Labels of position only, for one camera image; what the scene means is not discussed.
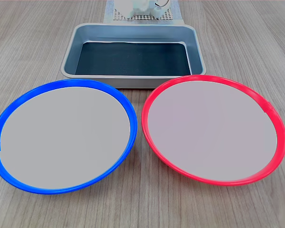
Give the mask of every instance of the wooden table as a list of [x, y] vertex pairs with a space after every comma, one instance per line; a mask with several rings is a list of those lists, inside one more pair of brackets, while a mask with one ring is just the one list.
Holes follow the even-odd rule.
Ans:
[[[0, 114], [17, 97], [63, 79], [76, 25], [102, 22], [105, 1], [0, 1]], [[207, 73], [259, 92], [285, 123], [285, 1], [180, 1]], [[150, 91], [123, 90], [138, 115]], [[285, 159], [243, 187], [193, 181], [163, 164], [141, 127], [125, 162], [83, 190], [37, 195], [0, 177], [0, 228], [285, 228]]]

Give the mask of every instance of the white object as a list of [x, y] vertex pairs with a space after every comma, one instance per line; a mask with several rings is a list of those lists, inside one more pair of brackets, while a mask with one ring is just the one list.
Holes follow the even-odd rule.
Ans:
[[122, 156], [129, 117], [110, 94], [66, 87], [25, 102], [7, 119], [0, 159], [31, 187], [64, 189], [99, 177]]
[[142, 112], [149, 143], [169, 165], [205, 180], [237, 181], [270, 163], [277, 133], [252, 97], [221, 83], [174, 81], [153, 92], [163, 90]]
[[114, 8], [127, 19], [133, 16], [160, 18], [170, 4], [171, 0], [114, 0]]

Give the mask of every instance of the metal tray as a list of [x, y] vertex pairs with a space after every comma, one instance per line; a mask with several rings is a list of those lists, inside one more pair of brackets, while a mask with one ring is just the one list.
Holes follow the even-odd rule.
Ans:
[[[180, 71], [180, 73], [178, 73], [180, 75], [158, 75], [160, 71], [156, 71], [156, 73], [152, 71], [152, 67], [182, 67], [179, 66], [182, 64], [179, 64], [177, 62], [178, 58], [176, 56], [174, 56], [172, 59], [169, 59], [169, 64], [165, 63], [162, 59], [160, 59], [160, 61], [158, 59], [158, 56], [160, 55], [174, 55], [175, 52], [173, 51], [173, 48], [170, 48], [167, 52], [161, 51], [160, 55], [158, 55], [159, 53], [154, 53], [155, 50], [153, 50], [153, 52], [151, 50], [150, 53], [137, 52], [137, 55], [144, 56], [141, 58], [141, 64], [135, 62], [135, 66], [131, 65], [130, 63], [127, 65], [125, 62], [116, 65], [116, 63], [113, 62], [116, 59], [118, 59], [118, 61], [122, 61], [122, 59], [126, 61], [127, 58], [112, 58], [112, 55], [116, 53], [116, 49], [113, 48], [112, 52], [108, 53], [107, 55], [107, 62], [103, 67], [104, 71], [100, 73], [101, 70], [98, 68], [97, 71], [93, 72], [93, 64], [94, 66], [97, 66], [98, 64], [97, 62], [93, 61], [100, 61], [100, 59], [105, 60], [106, 57], [104, 53], [100, 52], [101, 49], [99, 47], [98, 52], [95, 51], [95, 48], [92, 48], [90, 49], [90, 53], [87, 54], [85, 52], [85, 54], [83, 54], [83, 47], [86, 47], [87, 43], [118, 42], [132, 44], [152, 44], [153, 46], [154, 44], [182, 44], [185, 50], [183, 53], [186, 55], [182, 56], [182, 58], [188, 61], [188, 73], [191, 75], [204, 75], [206, 72], [196, 32], [191, 26], [175, 24], [152, 25], [85, 23], [78, 25], [73, 32], [70, 44], [67, 48], [66, 55], [61, 66], [62, 74], [68, 78], [89, 78], [92, 80], [104, 82], [115, 88], [156, 88], [165, 81], [180, 77], [182, 76], [182, 73], [184, 74], [184, 71]], [[82, 64], [83, 58], [85, 58], [87, 61], [85, 64]], [[108, 75], [108, 72], [110, 71], [107, 71], [107, 68], [114, 66], [114, 69], [116, 69], [116, 75]], [[123, 74], [122, 72], [135, 72], [133, 69], [132, 71], [127, 71], [127, 67], [130, 66], [136, 67], [140, 73], [138, 75], [126, 75], [126, 73]], [[150, 67], [150, 70], [143, 71], [143, 69], [139, 69], [139, 67]]]

